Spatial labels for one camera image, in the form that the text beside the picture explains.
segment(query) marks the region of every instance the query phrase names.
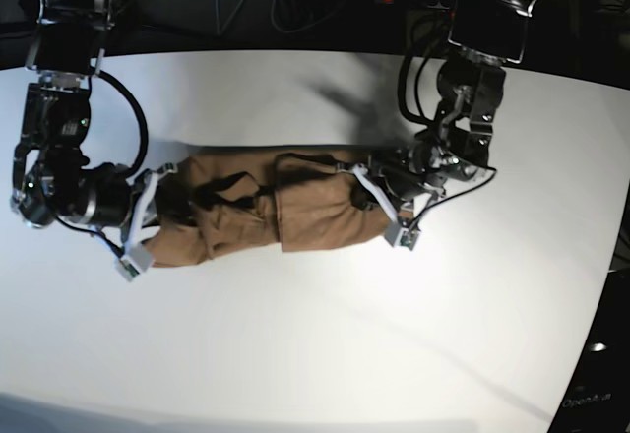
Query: brown garment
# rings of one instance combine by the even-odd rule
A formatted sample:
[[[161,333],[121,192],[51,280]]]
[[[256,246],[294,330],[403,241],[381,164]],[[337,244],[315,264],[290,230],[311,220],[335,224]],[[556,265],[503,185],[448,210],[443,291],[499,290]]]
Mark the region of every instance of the brown garment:
[[[194,223],[161,217],[145,243],[157,267],[200,264],[235,251],[280,242],[283,251],[335,249],[382,234],[380,208],[360,210],[350,194],[356,178],[337,161],[365,162],[366,152],[295,149],[212,151],[180,164],[161,184],[171,200],[187,200]]]

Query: white table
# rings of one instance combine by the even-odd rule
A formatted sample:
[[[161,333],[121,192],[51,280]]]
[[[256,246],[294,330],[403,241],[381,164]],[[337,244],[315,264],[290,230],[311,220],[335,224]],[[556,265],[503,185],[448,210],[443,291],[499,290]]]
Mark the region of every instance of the white table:
[[[404,126],[399,63],[230,51],[103,67],[144,106],[157,166],[187,145],[384,139]],[[422,80],[431,112],[438,67]],[[32,80],[0,73],[7,200]],[[357,138],[357,118],[322,88],[388,121]],[[93,163],[131,162],[127,103],[97,81],[92,104]],[[275,246],[129,284],[95,241],[30,230],[0,206],[0,404],[69,432],[543,433],[610,262],[630,177],[628,110],[626,91],[509,71],[491,150],[498,177],[431,213],[414,253],[383,240],[307,254]]]

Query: brown cloth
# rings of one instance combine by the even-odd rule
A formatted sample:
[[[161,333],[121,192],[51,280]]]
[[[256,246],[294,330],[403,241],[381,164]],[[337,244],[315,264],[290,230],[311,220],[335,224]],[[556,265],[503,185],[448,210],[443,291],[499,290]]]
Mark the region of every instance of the brown cloth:
[[[360,184],[335,164],[366,160],[367,152],[313,148],[194,155],[160,185],[171,202],[189,206],[191,221],[162,215],[145,247],[154,266],[177,267],[279,242],[286,252],[363,243],[389,221],[380,208],[352,204]]]

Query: white tabletop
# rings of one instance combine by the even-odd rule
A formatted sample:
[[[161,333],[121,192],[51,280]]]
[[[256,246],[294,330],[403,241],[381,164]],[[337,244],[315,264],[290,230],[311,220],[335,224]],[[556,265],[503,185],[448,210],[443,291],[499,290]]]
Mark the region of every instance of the white tabletop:
[[[103,68],[144,106],[157,166],[187,145],[386,141],[406,126],[399,64],[229,51]],[[431,113],[438,68],[422,80]],[[33,80],[0,73],[7,201]],[[96,81],[92,104],[87,155],[131,162],[127,103]],[[98,431],[115,417],[143,432],[545,432],[609,266],[630,178],[628,110],[629,92],[510,70],[491,149],[499,175],[431,213],[413,253],[381,239],[274,246],[129,284],[95,241],[30,230],[0,206],[0,392],[107,413],[82,417]],[[63,431],[88,431],[78,423]]]

